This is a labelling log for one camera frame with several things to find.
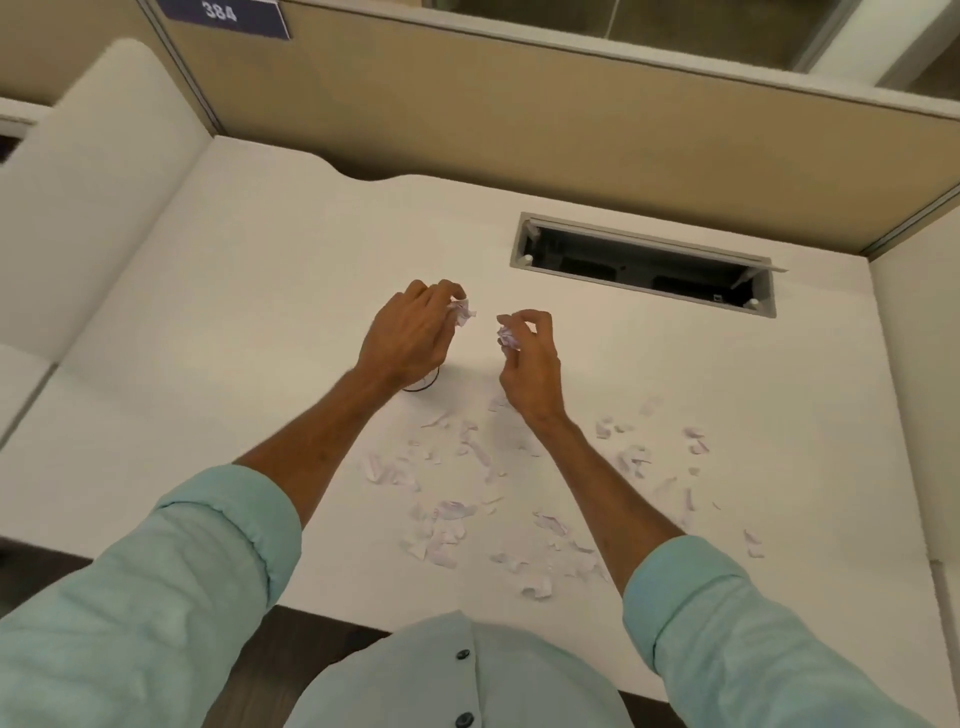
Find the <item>person's left hand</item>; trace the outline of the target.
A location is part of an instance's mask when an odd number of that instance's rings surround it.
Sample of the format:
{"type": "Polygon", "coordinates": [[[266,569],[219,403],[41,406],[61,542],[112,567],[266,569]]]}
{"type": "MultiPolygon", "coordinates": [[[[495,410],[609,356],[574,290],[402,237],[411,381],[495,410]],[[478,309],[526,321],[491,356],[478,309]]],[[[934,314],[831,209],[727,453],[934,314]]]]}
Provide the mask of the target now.
{"type": "Polygon", "coordinates": [[[410,387],[437,370],[446,361],[458,329],[406,320],[404,291],[393,294],[374,316],[353,369],[391,393],[410,387]]]}

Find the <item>person's right hand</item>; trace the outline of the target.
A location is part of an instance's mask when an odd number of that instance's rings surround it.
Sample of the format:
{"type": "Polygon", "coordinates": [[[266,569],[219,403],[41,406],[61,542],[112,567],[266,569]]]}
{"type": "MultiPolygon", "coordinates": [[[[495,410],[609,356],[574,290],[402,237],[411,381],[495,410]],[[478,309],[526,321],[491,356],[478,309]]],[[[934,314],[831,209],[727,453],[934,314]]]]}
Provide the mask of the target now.
{"type": "Polygon", "coordinates": [[[501,375],[499,381],[509,404],[532,431],[548,429],[567,417],[561,360],[549,312],[524,309],[500,317],[522,318],[529,329],[520,352],[518,372],[501,375]]]}

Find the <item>person's right forearm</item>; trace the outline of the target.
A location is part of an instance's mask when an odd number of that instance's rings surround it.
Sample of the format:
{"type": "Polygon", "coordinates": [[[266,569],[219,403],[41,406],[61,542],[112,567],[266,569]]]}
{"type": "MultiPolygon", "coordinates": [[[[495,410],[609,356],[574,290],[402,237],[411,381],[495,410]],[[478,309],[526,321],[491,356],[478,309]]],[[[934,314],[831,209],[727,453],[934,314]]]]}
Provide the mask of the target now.
{"type": "Polygon", "coordinates": [[[683,536],[588,441],[563,410],[524,415],[571,491],[621,596],[638,567],[683,536]]]}

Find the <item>person's left forearm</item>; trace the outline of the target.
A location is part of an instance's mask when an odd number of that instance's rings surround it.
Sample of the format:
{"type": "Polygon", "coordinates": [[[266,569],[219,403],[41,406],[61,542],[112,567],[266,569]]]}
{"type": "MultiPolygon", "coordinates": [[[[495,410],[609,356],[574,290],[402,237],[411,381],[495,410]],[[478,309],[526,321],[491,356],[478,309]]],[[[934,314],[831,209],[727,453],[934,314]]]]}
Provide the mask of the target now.
{"type": "Polygon", "coordinates": [[[359,435],[401,388],[383,373],[350,369],[323,397],[233,464],[276,485],[306,528],[359,435]]]}

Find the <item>scattered torn paper scraps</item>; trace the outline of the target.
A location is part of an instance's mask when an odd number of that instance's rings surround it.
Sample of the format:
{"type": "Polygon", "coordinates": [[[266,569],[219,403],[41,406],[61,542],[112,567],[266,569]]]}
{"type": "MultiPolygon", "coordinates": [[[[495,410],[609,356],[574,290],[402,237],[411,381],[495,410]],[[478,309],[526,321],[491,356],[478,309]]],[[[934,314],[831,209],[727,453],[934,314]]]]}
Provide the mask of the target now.
{"type": "Polygon", "coordinates": [[[419,563],[469,587],[497,574],[522,599],[613,592],[581,515],[539,440],[500,388],[405,391],[358,455],[372,487],[403,494],[381,530],[419,563]]]}

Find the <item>beige partition panel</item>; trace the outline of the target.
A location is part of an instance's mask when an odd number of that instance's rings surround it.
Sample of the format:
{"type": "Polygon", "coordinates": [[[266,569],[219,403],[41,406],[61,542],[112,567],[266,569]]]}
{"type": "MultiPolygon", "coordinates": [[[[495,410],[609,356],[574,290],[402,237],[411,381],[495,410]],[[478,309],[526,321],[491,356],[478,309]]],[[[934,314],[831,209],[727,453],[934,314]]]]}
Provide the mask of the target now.
{"type": "Polygon", "coordinates": [[[880,256],[960,204],[960,103],[383,2],[278,0],[289,41],[137,0],[215,128],[880,256]]]}

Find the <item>blue number sign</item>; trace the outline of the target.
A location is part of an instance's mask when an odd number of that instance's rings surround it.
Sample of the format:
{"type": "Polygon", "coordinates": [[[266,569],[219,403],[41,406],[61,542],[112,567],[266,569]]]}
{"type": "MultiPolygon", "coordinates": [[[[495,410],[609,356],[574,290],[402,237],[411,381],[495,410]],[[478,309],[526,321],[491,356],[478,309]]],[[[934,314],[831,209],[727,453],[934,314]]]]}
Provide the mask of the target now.
{"type": "Polygon", "coordinates": [[[289,42],[279,0],[154,0],[165,18],[289,42]]]}

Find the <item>white side divider panel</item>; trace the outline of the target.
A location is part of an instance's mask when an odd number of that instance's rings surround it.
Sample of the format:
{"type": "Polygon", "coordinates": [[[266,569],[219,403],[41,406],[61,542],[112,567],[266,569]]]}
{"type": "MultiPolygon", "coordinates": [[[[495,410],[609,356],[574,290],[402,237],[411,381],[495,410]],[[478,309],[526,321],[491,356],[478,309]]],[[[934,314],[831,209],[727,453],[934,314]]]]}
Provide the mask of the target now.
{"type": "Polygon", "coordinates": [[[960,203],[870,262],[929,554],[960,563],[960,203]]]}
{"type": "Polygon", "coordinates": [[[0,166],[0,344],[60,360],[213,140],[120,39],[0,166]]]}

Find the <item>light green button shirt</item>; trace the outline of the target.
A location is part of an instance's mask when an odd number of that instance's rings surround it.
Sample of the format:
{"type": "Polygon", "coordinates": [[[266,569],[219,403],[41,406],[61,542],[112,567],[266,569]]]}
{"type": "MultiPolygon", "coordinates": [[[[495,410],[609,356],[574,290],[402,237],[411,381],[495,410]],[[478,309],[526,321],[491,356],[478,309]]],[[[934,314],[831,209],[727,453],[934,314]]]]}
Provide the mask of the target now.
{"type": "MultiPolygon", "coordinates": [[[[294,507],[211,467],[0,619],[0,728],[199,728],[292,577],[294,507]]],[[[623,625],[687,728],[932,728],[695,536],[633,573],[623,625]]],[[[330,665],[285,728],[633,728],[614,685],[535,634],[437,615],[330,665]]]]}

